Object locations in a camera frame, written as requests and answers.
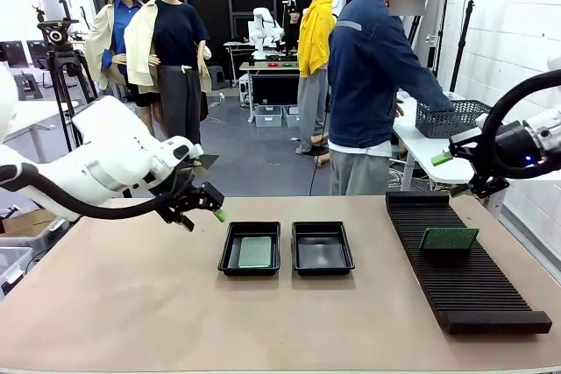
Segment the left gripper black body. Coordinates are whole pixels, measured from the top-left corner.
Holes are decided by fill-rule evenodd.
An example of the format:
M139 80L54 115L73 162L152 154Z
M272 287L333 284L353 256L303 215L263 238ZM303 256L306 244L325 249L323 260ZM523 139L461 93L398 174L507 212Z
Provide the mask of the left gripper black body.
M185 214L199 204L201 188L195 184L193 173L174 173L159 185L159 195L170 194L171 201L159 207L159 216L165 222L185 222Z

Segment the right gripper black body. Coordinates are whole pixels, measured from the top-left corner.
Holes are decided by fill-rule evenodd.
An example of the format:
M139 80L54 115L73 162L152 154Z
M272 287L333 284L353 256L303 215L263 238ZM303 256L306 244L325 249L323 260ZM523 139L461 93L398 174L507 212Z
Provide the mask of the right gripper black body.
M486 199L509 187L502 173L495 171L491 152L512 167L524 168L534 163L534 140L520 122L498 128L490 148L481 147L482 130L473 128L450 137L449 151L453 158L466 159L474 175L466 182L472 184L473 194Z

